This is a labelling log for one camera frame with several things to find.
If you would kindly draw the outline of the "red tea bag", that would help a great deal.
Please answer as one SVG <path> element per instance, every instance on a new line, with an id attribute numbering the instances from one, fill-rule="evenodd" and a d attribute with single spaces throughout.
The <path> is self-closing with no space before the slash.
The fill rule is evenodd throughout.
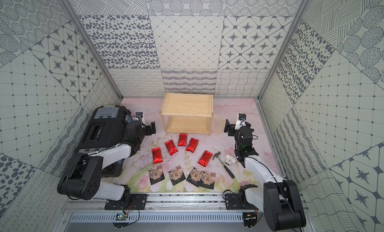
<path id="1" fill-rule="evenodd" d="M 198 164 L 203 166 L 203 167 L 206 167 L 210 161 L 210 159 L 212 158 L 213 156 L 213 153 L 205 150 L 201 156 L 201 158 L 199 159 L 198 161 Z"/>
<path id="2" fill-rule="evenodd" d="M 175 154 L 179 151 L 177 149 L 177 147 L 175 146 L 175 143 L 173 140 L 169 140 L 169 141 L 165 142 L 165 146 L 166 146 L 166 149 L 169 152 L 170 156 L 172 156 L 173 154 Z"/>
<path id="3" fill-rule="evenodd" d="M 178 139 L 178 147 L 186 147 L 187 146 L 187 138 L 188 134 L 180 133 Z"/>
<path id="4" fill-rule="evenodd" d="M 163 162 L 161 147 L 152 149 L 153 164 L 159 164 Z"/>
<path id="5" fill-rule="evenodd" d="M 186 147 L 186 151 L 194 153 L 198 146 L 198 143 L 199 143 L 199 140 L 191 138 L 189 144 Z"/>

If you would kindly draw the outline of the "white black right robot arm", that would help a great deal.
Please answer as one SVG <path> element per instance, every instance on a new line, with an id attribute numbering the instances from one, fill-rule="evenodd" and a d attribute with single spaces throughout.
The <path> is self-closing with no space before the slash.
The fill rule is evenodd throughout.
<path id="1" fill-rule="evenodd" d="M 301 230 L 307 220 L 297 184 L 286 180 L 263 163 L 253 147 L 258 137 L 245 114 L 239 114 L 236 123 L 226 121 L 225 133 L 235 139 L 237 161 L 258 180 L 260 186 L 245 185 L 239 189 L 239 203 L 253 206 L 263 213 L 267 225 L 273 232 L 282 230 Z"/>

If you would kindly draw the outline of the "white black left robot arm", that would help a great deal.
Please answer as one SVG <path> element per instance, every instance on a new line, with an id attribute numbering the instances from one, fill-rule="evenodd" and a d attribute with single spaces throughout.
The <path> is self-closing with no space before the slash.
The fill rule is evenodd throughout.
<path id="1" fill-rule="evenodd" d="M 145 136 L 156 133 L 156 123 L 143 124 L 134 120 L 128 124 L 128 133 L 112 147 L 92 153 L 76 153 L 58 183 L 57 191 L 71 200 L 106 200 L 106 210 L 127 210 L 133 207 L 131 189 L 102 181 L 102 178 L 119 177 L 125 159 L 135 155 Z"/>

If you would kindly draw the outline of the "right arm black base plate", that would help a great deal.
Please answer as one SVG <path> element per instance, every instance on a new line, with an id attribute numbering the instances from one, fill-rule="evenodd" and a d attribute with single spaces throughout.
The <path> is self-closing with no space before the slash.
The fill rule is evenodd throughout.
<path id="1" fill-rule="evenodd" d="M 238 194 L 226 193 L 224 194 L 224 199 L 227 210 L 255 210 L 253 205 L 246 205 L 243 202 L 240 202 Z"/>

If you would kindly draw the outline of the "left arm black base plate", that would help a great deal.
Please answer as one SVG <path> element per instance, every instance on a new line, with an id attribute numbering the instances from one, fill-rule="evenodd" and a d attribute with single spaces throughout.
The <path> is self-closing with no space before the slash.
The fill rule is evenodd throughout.
<path id="1" fill-rule="evenodd" d="M 147 203 L 148 194 L 129 194 L 124 195 L 119 201 L 107 200 L 105 210 L 117 211 L 126 209 L 144 210 Z"/>

